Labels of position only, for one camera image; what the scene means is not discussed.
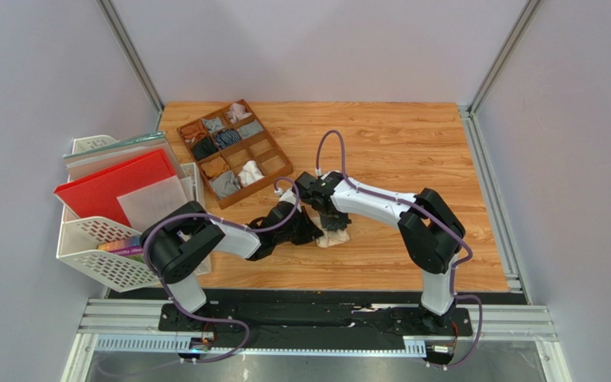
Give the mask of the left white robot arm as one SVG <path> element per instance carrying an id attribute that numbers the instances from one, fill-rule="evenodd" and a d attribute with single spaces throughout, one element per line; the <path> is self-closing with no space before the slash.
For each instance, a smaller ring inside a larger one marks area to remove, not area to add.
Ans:
<path id="1" fill-rule="evenodd" d="M 236 224 L 208 214 L 191 201 L 144 231 L 143 259 L 173 304 L 196 313 L 207 298 L 194 271 L 212 252 L 259 261 L 282 244 L 303 245 L 323 236 L 297 202 L 280 201 L 266 216 Z"/>

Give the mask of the white underwear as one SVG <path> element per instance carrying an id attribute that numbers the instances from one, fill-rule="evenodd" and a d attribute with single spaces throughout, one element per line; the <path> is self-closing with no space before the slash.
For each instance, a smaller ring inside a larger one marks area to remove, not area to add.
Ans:
<path id="1" fill-rule="evenodd" d="M 254 160 L 247 161 L 237 175 L 239 183 L 247 187 L 265 178 L 258 164 Z"/>

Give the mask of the beige boxer shorts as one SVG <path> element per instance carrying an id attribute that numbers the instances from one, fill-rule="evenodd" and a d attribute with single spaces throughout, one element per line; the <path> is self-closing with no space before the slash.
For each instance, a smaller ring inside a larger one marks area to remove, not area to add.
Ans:
<path id="1" fill-rule="evenodd" d="M 323 236 L 316 239 L 316 245 L 320 248 L 330 248 L 345 244 L 350 240 L 346 230 L 323 231 Z"/>

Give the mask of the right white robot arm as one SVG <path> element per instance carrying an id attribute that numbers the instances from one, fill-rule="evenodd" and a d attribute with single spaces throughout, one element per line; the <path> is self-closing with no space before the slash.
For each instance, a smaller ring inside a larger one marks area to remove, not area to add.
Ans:
<path id="1" fill-rule="evenodd" d="M 422 271 L 422 307 L 436 316 L 453 310 L 453 265 L 465 246 L 465 227 L 436 191 L 396 193 L 337 171 L 320 177 L 304 172 L 296 186 L 301 202 L 319 214 L 324 230 L 345 230 L 352 223 L 350 213 L 397 229 Z"/>

